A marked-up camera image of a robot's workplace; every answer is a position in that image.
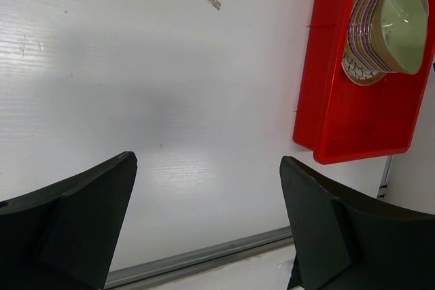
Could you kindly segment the green square plate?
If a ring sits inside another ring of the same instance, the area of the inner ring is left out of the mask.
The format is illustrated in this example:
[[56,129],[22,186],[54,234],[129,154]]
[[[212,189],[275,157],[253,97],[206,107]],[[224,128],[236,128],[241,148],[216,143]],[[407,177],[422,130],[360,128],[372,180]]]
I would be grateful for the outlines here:
[[428,0],[370,0],[368,51],[379,70],[416,74],[428,34]]

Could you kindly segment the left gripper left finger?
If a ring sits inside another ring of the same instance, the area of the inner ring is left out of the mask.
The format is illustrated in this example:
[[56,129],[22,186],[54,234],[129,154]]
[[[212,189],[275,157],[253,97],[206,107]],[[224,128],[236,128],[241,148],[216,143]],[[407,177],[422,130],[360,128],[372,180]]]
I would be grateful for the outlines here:
[[136,174],[125,151],[1,201],[1,288],[103,289]]

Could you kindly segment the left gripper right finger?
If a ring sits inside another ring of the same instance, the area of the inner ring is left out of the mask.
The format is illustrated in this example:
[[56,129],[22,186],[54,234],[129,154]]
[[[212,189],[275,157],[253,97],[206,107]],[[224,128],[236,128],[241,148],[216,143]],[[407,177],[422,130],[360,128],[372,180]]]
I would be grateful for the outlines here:
[[382,202],[293,157],[279,174],[295,289],[433,289],[434,216]]

